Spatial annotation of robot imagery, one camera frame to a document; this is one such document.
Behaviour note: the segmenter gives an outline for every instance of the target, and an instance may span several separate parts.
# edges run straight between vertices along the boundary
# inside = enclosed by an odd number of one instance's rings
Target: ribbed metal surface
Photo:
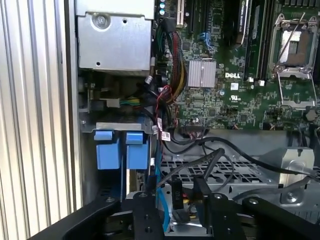
[[[188,74],[188,87],[214,88],[216,84],[215,61],[190,61]]]
[[[0,239],[74,210],[64,1],[0,1]]]

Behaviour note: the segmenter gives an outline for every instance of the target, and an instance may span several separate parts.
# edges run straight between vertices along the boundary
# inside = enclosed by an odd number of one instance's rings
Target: yellow wire
[[[175,93],[173,94],[172,98],[171,98],[168,102],[176,99],[177,94],[179,94],[179,92],[181,91],[181,89],[182,89],[182,87],[183,87],[184,78],[185,78],[185,69],[184,69],[184,64],[181,62],[181,77],[180,77],[180,82],[179,82],[179,85],[178,85]]]

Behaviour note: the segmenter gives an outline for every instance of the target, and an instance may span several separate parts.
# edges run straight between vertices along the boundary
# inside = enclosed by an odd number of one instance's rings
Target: dell logo
[[[226,79],[240,79],[240,74],[239,73],[225,73],[225,78]]]

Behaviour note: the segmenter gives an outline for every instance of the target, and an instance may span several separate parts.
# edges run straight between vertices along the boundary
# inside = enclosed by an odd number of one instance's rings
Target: metal bracket
[[[315,88],[315,83],[312,78],[312,74],[310,72],[304,73],[302,68],[296,69],[296,68],[286,68],[282,72],[277,71],[277,80],[278,80],[278,85],[279,85],[279,92],[280,92],[280,99],[281,99],[281,105],[282,106],[290,106],[293,109],[296,110],[305,110],[306,107],[314,107],[317,105],[317,92]],[[284,100],[284,95],[282,91],[282,86],[281,86],[281,79],[282,78],[288,78],[290,76],[296,76],[299,79],[308,79],[310,81],[311,87],[312,87],[312,98],[313,100],[310,101],[301,101],[300,103],[296,103],[293,100]]]
[[[317,31],[318,31],[318,21],[316,16],[312,16],[309,20],[303,19],[304,14],[300,19],[286,19],[285,15],[283,13],[279,14],[273,28],[273,35],[272,35],[272,43],[271,43],[271,51],[269,59],[271,60],[269,63],[269,69],[271,78],[276,79],[278,81],[279,85],[279,92],[280,92],[280,100],[281,105],[283,106],[290,106],[293,109],[296,110],[305,110],[306,107],[314,107],[317,105],[317,93],[315,89],[315,84],[312,78],[312,70],[313,70],[313,64],[314,64],[314,54],[310,54],[309,61],[305,65],[296,66],[296,67],[289,67],[285,66],[280,63],[281,56],[285,49],[288,48],[287,44],[285,45],[284,49],[281,51],[281,55],[279,57],[279,60],[277,62],[272,61],[275,56],[275,48],[276,48],[276,36],[281,30],[287,30],[292,25],[295,26],[293,32],[297,29],[297,26],[301,26],[302,30],[309,30],[313,33],[313,41],[312,41],[312,48],[315,47],[316,44],[316,38],[317,38]],[[291,76],[295,76],[298,79],[304,80],[310,80],[311,86],[312,86],[312,98],[313,100],[309,101],[302,101],[300,103],[296,103],[293,100],[284,100],[281,81],[283,78],[289,78]]]

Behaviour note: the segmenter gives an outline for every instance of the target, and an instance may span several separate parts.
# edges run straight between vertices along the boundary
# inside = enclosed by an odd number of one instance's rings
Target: ram slot
[[[264,31],[262,32],[262,46],[261,49],[261,56],[259,58],[259,65],[258,65],[258,77],[260,80],[265,80],[267,78],[267,71],[268,71],[268,59],[270,53],[270,44],[272,42],[272,33],[274,30],[274,12],[276,1],[274,0],[267,0],[266,1],[266,12],[265,12],[265,24],[264,24]]]

